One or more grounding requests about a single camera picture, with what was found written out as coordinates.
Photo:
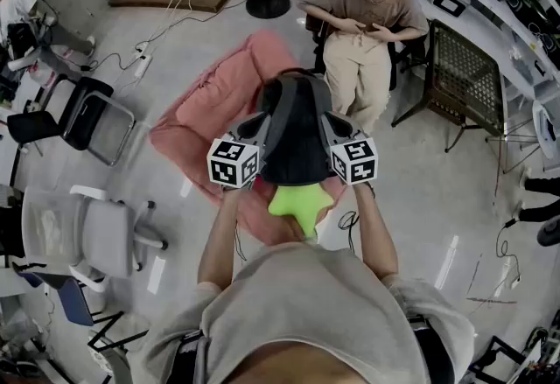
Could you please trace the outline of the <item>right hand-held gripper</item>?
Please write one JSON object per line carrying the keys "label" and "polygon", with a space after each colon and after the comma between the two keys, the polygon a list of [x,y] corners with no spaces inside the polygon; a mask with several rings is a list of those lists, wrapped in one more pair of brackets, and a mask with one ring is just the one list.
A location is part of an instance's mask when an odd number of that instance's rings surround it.
{"label": "right hand-held gripper", "polygon": [[326,111],[320,121],[331,170],[346,185],[376,180],[378,152],[373,138],[357,122],[333,111]]}

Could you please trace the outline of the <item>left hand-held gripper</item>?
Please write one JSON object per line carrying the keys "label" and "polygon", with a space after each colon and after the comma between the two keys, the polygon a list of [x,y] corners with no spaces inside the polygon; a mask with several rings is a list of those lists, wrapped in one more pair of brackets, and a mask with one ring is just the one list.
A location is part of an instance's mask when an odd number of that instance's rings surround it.
{"label": "left hand-held gripper", "polygon": [[257,112],[215,138],[206,156],[210,181],[224,189],[250,187],[260,173],[271,115]]}

